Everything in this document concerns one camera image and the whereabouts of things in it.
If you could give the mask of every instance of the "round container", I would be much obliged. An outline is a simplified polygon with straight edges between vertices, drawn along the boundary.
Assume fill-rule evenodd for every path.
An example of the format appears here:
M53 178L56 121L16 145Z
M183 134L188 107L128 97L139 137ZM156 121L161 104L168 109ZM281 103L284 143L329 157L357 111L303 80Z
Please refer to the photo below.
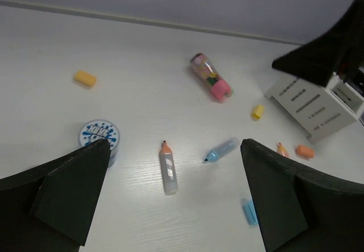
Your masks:
M110 143L110 161L109 167L115 163L115 156L118 151L120 134L118 128L110 121L96 119L88 122L80 131L78 141L81 147L84 147L96 140L107 139Z

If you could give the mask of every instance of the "blue marker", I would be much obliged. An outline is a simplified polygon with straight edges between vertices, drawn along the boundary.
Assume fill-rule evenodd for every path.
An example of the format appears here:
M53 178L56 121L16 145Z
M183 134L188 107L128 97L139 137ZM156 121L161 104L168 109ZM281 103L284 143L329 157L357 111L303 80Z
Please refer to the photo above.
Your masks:
M213 148L206 156L205 162L216 162L223 156L232 152L237 146L240 145L239 140L236 137L229 139L223 144Z

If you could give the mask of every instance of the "white crate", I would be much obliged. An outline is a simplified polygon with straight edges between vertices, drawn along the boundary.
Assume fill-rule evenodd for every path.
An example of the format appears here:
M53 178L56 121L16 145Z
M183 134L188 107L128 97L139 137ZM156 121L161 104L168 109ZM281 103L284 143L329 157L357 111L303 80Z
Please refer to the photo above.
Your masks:
M326 88L284 74L265 94L273 97L307 131L315 143L357 121L364 98L333 75Z

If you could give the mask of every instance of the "orange marker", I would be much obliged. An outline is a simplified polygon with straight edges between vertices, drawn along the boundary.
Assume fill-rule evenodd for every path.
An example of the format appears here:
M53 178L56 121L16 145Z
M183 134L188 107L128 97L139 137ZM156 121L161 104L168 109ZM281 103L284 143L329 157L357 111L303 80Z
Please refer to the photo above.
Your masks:
M163 141L162 149L159 152L160 169L162 171L162 179L164 193L166 195L176 194L178 191L177 175L175 162L173 161L172 150L167 146L167 142Z
M283 155L283 156L289 158L288 151L286 150L286 148L283 147L282 143L278 143L278 150L277 150L277 152L280 155Z
M297 146L296 153L307 159L313 158L315 156L315 151L313 149L303 145Z

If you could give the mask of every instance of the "yellow marker cap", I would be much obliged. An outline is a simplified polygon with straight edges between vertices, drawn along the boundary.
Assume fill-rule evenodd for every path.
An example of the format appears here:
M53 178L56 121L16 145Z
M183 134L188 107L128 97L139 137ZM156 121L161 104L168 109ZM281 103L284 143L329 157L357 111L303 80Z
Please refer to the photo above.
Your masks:
M264 112L264 106L263 105L257 105L256 107L254 107L253 112L251 113L251 116L254 119L260 119L263 112Z
M95 76L81 70L73 76L73 79L89 87L92 87L96 83Z

